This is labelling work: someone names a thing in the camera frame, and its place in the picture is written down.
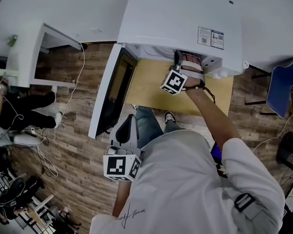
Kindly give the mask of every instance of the label sticker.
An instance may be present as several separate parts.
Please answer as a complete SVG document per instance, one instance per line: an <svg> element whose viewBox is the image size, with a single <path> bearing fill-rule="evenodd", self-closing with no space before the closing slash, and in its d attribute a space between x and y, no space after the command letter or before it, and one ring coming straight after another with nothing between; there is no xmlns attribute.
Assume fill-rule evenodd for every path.
<svg viewBox="0 0 293 234"><path fill-rule="evenodd" d="M211 44L212 47L217 49L224 49L224 33L216 30L211 30Z"/></svg>
<svg viewBox="0 0 293 234"><path fill-rule="evenodd" d="M199 27L197 34L197 43L210 46L210 33L210 29Z"/></svg>

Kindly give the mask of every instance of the black shoe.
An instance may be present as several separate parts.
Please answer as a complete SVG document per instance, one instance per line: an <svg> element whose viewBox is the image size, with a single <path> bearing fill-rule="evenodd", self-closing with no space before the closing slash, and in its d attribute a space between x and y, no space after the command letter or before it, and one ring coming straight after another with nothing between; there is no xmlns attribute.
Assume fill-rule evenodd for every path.
<svg viewBox="0 0 293 234"><path fill-rule="evenodd" d="M41 178L38 178L38 179L37 179L37 183L40 185L40 188L41 188L41 189L44 189L44 184L43 184L43 181L42 181Z"/></svg>
<svg viewBox="0 0 293 234"><path fill-rule="evenodd" d="M174 116L174 114L171 111L167 111L165 113L164 119L165 119L165 124L167 124L170 121L176 123L175 116Z"/></svg>
<svg viewBox="0 0 293 234"><path fill-rule="evenodd" d="M137 110L137 109L138 109L138 106L135 105L135 104L131 104L131 106L132 106L132 108L133 108L134 110Z"/></svg>

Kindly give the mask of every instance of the jeans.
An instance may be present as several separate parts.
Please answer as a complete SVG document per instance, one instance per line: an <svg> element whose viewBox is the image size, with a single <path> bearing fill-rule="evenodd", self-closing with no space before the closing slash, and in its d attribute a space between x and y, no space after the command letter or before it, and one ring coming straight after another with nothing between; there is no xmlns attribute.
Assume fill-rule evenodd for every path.
<svg viewBox="0 0 293 234"><path fill-rule="evenodd" d="M9 100L18 114L23 115L24 119L15 118L13 126L10 130L21 131L33 125L39 128L54 128L56 126L55 120L52 116L45 116L38 112L32 111L36 108L46 107L52 104L55 100L55 94L50 92L44 96L27 96L24 98ZM0 127L8 129L13 122L16 113L8 102L2 106L0 115Z"/></svg>
<svg viewBox="0 0 293 234"><path fill-rule="evenodd" d="M136 119L138 124L138 148L143 148L155 138L176 130L181 130L176 123L169 121L162 131L157 119L155 118L152 109L148 107L138 106Z"/></svg>

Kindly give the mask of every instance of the backpack strap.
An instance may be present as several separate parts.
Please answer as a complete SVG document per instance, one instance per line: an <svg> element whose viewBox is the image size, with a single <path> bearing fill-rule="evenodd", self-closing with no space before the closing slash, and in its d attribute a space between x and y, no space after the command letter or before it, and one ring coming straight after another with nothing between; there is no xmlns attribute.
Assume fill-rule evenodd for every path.
<svg viewBox="0 0 293 234"><path fill-rule="evenodd" d="M249 193L223 188L234 201L232 217L242 234L278 233L278 223L270 211Z"/></svg>

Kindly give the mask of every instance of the microwave window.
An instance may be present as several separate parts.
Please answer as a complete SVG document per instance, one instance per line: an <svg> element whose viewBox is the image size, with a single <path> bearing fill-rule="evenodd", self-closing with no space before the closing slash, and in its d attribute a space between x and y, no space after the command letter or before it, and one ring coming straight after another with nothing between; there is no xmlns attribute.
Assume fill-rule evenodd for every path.
<svg viewBox="0 0 293 234"><path fill-rule="evenodd" d="M120 55L102 107L97 135L118 122L135 67L136 62L128 54Z"/></svg>

